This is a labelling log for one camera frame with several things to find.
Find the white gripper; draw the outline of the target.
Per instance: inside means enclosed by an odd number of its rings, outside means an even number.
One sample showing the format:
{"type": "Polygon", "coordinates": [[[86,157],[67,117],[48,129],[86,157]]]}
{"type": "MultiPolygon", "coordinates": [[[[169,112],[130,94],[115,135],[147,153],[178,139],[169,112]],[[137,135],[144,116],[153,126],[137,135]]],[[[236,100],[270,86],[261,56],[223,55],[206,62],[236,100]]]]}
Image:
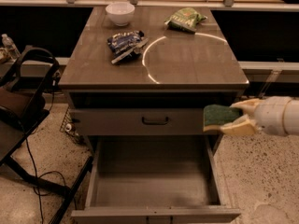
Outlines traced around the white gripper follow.
{"type": "Polygon", "coordinates": [[[247,115],[224,124],[221,131],[227,135],[252,135],[257,133],[257,122],[262,131],[269,135],[291,135],[291,113],[288,111],[291,102],[291,97],[273,96],[265,100],[254,98],[233,103],[231,107],[239,108],[247,115]],[[256,122],[249,117],[253,114],[256,122]]]}

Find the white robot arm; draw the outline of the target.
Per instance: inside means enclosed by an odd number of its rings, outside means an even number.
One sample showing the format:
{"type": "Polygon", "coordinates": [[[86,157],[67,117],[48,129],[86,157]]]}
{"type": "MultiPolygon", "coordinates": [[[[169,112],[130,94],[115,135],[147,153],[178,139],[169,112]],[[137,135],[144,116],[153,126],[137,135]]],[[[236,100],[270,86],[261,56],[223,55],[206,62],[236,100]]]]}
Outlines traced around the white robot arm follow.
{"type": "Polygon", "coordinates": [[[232,104],[243,115],[221,126],[229,135],[250,135],[258,131],[275,136],[299,135],[299,100],[289,96],[249,99],[232,104]]]}

